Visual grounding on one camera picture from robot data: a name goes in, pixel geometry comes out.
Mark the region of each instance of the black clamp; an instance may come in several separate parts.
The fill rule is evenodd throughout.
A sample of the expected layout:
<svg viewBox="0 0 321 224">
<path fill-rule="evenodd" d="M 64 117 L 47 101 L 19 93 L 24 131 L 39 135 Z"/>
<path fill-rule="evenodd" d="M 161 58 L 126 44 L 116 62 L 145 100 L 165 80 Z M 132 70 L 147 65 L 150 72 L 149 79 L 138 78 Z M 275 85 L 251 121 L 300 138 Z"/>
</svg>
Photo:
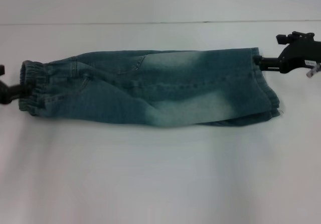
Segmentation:
<svg viewBox="0 0 321 224">
<path fill-rule="evenodd" d="M 321 42 L 314 40 L 314 33 L 292 32 L 277 35 L 278 44 L 289 44 L 278 58 L 254 56 L 253 60 L 262 71 L 278 71 L 288 73 L 296 68 L 314 69 L 321 62 Z"/>
<path fill-rule="evenodd" d="M 5 67 L 0 65 L 0 76 L 5 74 Z M 12 100 L 18 99 L 20 97 L 28 96 L 32 92 L 34 84 L 28 85 L 14 85 L 8 87 L 2 81 L 0 81 L 0 104 L 9 104 Z"/>
</svg>

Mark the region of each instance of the denim jeans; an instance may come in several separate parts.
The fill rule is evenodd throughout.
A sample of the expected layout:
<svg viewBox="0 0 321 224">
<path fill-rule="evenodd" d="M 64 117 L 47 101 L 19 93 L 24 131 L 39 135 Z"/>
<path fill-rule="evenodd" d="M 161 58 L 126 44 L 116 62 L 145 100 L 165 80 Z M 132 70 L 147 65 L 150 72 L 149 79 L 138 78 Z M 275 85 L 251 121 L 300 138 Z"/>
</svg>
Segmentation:
<svg viewBox="0 0 321 224">
<path fill-rule="evenodd" d="M 35 81 L 20 110 L 46 118 L 177 127 L 244 126 L 279 115 L 279 100 L 252 57 L 257 48 L 92 52 L 25 61 Z"/>
</svg>

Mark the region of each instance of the jeans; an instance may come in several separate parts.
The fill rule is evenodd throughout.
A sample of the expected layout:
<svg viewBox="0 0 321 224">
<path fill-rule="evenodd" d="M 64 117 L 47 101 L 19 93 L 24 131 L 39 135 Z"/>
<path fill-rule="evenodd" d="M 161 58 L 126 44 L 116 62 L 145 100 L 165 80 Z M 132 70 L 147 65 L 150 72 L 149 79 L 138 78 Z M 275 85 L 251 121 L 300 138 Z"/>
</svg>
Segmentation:
<svg viewBox="0 0 321 224">
<path fill-rule="evenodd" d="M 92 52 L 25 61 L 35 81 L 20 110 L 45 118 L 177 127 L 244 126 L 279 115 L 279 100 L 252 57 L 257 48 Z"/>
</svg>

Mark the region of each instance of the white wall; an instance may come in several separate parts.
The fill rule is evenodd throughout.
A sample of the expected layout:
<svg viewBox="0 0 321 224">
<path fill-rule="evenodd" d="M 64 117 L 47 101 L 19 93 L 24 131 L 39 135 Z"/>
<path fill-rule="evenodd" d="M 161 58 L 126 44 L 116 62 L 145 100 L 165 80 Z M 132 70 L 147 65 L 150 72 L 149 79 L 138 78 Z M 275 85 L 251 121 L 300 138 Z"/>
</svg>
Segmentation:
<svg viewBox="0 0 321 224">
<path fill-rule="evenodd" d="M 1 80 L 102 50 L 260 47 L 320 22 L 320 0 L 0 0 Z M 42 25 L 61 23 L 62 25 Z M 265 73 L 281 117 L 244 128 L 52 121 L 0 106 L 0 223 L 319 224 L 321 74 Z"/>
</svg>

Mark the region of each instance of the white surface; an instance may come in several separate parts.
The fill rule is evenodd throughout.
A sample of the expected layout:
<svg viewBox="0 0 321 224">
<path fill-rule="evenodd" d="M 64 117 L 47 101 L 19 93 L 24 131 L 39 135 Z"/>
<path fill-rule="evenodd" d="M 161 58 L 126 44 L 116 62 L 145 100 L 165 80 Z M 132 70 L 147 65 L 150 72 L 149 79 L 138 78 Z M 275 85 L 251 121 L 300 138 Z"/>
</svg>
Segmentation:
<svg viewBox="0 0 321 224">
<path fill-rule="evenodd" d="M 0 24 L 321 20 L 321 0 L 0 0 Z"/>
<path fill-rule="evenodd" d="M 315 23 L 1 26 L 6 83 L 23 60 L 100 50 L 255 47 Z M 284 114 L 244 128 L 51 121 L 0 106 L 0 222 L 319 224 L 321 74 L 266 73 Z"/>
</svg>

